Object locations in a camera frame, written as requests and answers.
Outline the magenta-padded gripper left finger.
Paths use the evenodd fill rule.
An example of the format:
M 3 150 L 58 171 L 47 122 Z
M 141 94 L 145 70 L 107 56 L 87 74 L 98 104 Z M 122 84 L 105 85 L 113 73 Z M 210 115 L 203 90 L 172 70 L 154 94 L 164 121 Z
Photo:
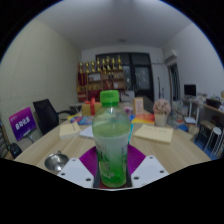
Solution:
M 80 158 L 71 158 L 58 176 L 84 188 L 98 187 L 100 177 L 96 148 L 92 147 Z

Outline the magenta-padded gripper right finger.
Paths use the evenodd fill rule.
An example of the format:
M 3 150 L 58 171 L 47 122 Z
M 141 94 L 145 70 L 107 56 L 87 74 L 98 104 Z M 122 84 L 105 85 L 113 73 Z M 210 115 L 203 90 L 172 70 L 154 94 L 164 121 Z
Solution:
M 146 156 L 134 146 L 128 146 L 127 187 L 140 188 L 168 175 L 153 155 Z

